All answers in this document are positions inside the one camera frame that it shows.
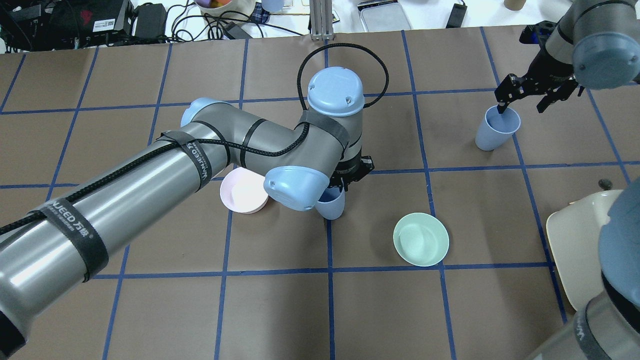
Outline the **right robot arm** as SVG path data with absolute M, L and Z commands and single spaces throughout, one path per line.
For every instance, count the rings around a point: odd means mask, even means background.
M 612 100 L 639 74 L 636 5 L 572 0 L 557 22 L 488 45 L 497 105 L 542 121 L 515 135 L 515 149 L 567 321 L 528 360 L 639 358 L 639 179 L 596 96 Z

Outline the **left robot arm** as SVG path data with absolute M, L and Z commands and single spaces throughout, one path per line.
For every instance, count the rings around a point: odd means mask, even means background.
M 1 358 L 25 346 L 36 317 L 98 275 L 110 257 L 231 164 L 264 176 L 263 189 L 291 210 L 373 170 L 362 156 L 359 76 L 343 67 L 310 80 L 294 129 L 199 98 L 180 128 L 163 132 L 121 166 L 1 228 Z

